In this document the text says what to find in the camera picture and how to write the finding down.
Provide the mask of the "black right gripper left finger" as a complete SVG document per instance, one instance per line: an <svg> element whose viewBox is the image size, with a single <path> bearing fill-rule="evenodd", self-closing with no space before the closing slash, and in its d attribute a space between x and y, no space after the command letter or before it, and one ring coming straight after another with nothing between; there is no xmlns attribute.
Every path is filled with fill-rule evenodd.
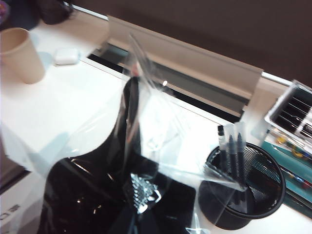
<svg viewBox="0 0 312 234"><path fill-rule="evenodd" d="M138 202L134 189L124 189L127 203L109 229L110 234L138 234Z"/></svg>

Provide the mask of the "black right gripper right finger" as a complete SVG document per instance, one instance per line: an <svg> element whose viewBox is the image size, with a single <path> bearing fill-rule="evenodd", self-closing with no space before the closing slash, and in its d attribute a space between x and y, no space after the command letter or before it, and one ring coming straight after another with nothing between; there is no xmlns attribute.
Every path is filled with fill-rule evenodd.
<svg viewBox="0 0 312 234"><path fill-rule="evenodd" d="M141 234L160 234L160 219L156 207L147 209L139 216L139 230Z"/></svg>

